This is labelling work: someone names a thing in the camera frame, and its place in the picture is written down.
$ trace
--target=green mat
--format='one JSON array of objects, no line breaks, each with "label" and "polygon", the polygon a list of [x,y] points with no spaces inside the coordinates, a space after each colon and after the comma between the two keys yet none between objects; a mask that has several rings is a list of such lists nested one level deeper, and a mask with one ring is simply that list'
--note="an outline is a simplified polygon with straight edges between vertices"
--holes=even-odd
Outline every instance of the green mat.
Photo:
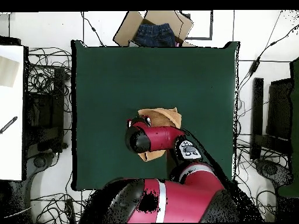
[{"label": "green mat", "polygon": [[237,47],[237,42],[225,48],[73,42],[72,188],[98,189],[116,177],[166,179],[165,155],[143,162],[124,142],[127,119],[139,109],[156,107],[177,107],[182,128],[200,140],[231,179]]}]

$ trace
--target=jeans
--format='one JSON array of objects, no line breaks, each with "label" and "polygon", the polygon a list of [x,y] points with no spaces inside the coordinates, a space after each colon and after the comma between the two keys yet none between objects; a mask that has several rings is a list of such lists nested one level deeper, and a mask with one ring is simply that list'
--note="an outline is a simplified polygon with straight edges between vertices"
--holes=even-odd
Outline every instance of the jeans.
[{"label": "jeans", "polygon": [[143,47],[174,47],[175,34],[168,23],[162,25],[141,24],[134,41]]}]

